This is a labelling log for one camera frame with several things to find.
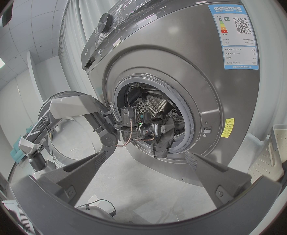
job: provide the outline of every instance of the black garment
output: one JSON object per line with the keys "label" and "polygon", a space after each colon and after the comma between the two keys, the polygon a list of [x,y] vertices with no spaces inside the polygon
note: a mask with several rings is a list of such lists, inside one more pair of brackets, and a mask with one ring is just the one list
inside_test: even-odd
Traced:
{"label": "black garment", "polygon": [[169,148],[173,144],[174,135],[182,133],[185,129],[184,119],[176,113],[175,109],[166,114],[165,117],[164,115],[164,112],[159,112],[152,121],[161,125],[174,123],[174,128],[167,131],[166,133],[162,133],[160,137],[153,141],[151,145],[151,154],[155,159],[166,158]]}

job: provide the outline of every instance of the black cable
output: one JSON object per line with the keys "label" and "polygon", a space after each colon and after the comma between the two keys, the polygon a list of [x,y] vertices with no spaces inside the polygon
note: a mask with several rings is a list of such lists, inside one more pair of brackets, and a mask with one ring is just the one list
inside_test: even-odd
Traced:
{"label": "black cable", "polygon": [[101,200],[106,201],[106,202],[109,202],[109,203],[113,206],[114,211],[116,212],[116,209],[115,209],[114,205],[113,205],[110,201],[108,201],[108,200],[106,200],[106,199],[98,199],[97,201],[94,201],[94,202],[91,202],[91,203],[87,203],[87,204],[84,204],[84,205],[81,205],[81,206],[77,206],[76,208],[80,208],[80,207],[83,207],[83,206],[89,206],[89,205],[94,204],[94,203],[96,203],[96,202],[99,202],[99,201],[101,201]]}

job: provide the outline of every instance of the gray casing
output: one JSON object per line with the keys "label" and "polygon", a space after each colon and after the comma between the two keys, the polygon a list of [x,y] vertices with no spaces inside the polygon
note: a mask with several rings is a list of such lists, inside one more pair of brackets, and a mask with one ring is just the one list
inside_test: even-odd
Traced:
{"label": "gray casing", "polygon": [[[225,70],[221,42],[208,8],[240,0],[170,0],[115,29],[96,50],[94,33],[82,52],[82,65],[98,99],[120,118],[116,90],[138,77],[167,84],[192,113],[192,138],[180,153],[154,159],[144,142],[126,146],[142,164],[172,178],[200,185],[185,151],[228,165],[249,128],[259,90],[259,70]],[[234,118],[228,138],[225,119]],[[211,127],[204,137],[204,128]]]}

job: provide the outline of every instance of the white curtain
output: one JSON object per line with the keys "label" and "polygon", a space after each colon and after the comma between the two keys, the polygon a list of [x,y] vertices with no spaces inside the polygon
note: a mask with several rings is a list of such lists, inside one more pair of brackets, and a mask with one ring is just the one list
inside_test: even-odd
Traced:
{"label": "white curtain", "polygon": [[63,17],[59,58],[69,87],[96,97],[87,73],[82,69],[81,52],[102,14],[118,0],[69,0]]}

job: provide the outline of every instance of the floor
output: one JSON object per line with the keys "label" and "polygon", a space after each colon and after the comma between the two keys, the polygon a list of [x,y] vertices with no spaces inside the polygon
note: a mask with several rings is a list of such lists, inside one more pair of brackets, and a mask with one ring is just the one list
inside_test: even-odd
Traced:
{"label": "floor", "polygon": [[[76,206],[88,203],[91,197],[112,202],[117,222],[136,224],[181,221],[215,209],[203,187],[175,180],[142,165],[124,147],[118,147],[102,165]],[[104,201],[98,207],[113,211]]]}

